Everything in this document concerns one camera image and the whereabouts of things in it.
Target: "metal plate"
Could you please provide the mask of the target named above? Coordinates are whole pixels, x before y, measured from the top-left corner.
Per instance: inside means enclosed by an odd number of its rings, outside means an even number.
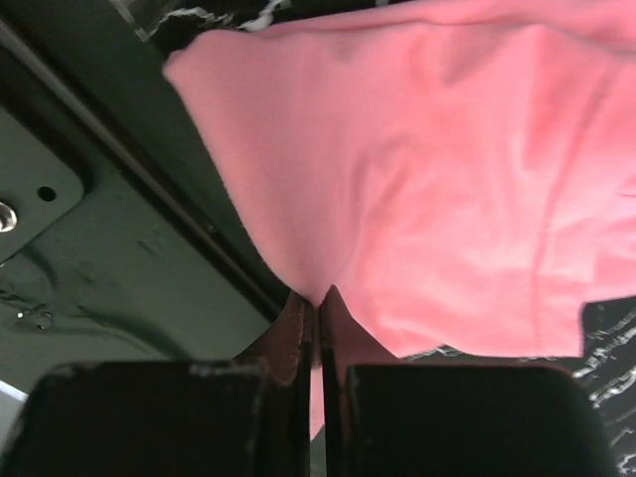
[[[14,230],[0,234],[0,263],[75,206],[78,175],[0,107],[0,202],[16,213]]]

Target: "screw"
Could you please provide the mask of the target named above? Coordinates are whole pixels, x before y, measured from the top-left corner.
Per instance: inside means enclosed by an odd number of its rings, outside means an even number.
[[[18,225],[18,216],[10,206],[0,202],[0,234],[13,231]]]

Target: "black marble surface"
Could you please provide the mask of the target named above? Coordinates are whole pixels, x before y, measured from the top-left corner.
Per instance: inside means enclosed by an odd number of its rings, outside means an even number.
[[[171,9],[157,11],[154,18],[147,17],[137,24],[129,19],[141,39],[154,45],[164,56],[185,48],[198,34],[214,28],[255,31],[293,19],[396,3],[389,0],[176,1],[172,2]],[[582,312],[582,325],[585,345],[581,358],[482,358],[443,347],[410,360],[436,364],[549,361],[564,367],[588,391],[592,407],[600,413],[620,474],[636,475],[636,297],[587,305]],[[319,456],[323,449],[321,433],[313,443],[313,456]],[[312,462],[314,475],[324,473],[319,461],[320,458],[316,458]]]

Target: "hole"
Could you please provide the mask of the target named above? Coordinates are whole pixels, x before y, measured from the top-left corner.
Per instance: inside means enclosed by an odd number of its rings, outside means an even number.
[[[38,196],[44,202],[52,202],[58,197],[58,194],[50,187],[41,187],[38,189]]]

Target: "pink fabric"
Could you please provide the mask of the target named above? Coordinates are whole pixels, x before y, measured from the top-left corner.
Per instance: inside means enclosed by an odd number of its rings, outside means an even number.
[[[213,31],[165,74],[271,269],[398,356],[578,355],[636,293],[636,2],[429,0]]]

